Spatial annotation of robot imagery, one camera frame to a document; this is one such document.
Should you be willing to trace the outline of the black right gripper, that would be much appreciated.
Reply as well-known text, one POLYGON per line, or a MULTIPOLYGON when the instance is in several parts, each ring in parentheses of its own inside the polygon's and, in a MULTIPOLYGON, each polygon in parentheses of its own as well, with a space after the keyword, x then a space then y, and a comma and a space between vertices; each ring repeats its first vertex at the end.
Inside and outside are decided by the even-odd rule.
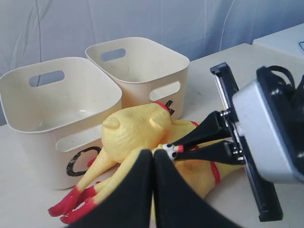
POLYGON ((239 91, 239 88, 231 69, 227 63, 223 62, 211 67, 210 71, 216 80, 224 107, 224 117, 219 111, 210 113, 194 130, 172 144, 175 146, 194 146, 232 136, 237 146, 230 141, 220 141, 196 150, 179 152, 175 159, 244 165, 259 211, 259 220, 261 222, 280 221, 283 219, 283 212, 275 187, 259 175, 247 141, 237 129, 238 116, 232 102, 232 96, 239 91))

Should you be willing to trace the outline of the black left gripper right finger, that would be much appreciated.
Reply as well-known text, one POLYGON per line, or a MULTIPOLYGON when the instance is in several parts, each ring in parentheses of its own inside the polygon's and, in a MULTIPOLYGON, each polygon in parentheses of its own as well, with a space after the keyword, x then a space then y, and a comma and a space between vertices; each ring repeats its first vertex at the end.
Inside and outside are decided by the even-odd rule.
POLYGON ((212 161, 174 163, 164 150, 155 161, 154 219, 158 228, 238 228, 204 197, 240 166, 212 161))

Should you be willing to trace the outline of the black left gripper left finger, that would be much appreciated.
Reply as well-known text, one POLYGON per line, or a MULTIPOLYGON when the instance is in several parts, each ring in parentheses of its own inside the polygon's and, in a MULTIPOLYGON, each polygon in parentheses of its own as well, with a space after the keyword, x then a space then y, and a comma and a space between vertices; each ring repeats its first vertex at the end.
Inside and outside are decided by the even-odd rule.
POLYGON ((100 204, 89 198, 64 217, 70 228, 147 228, 152 201, 152 152, 136 153, 127 175, 100 204))

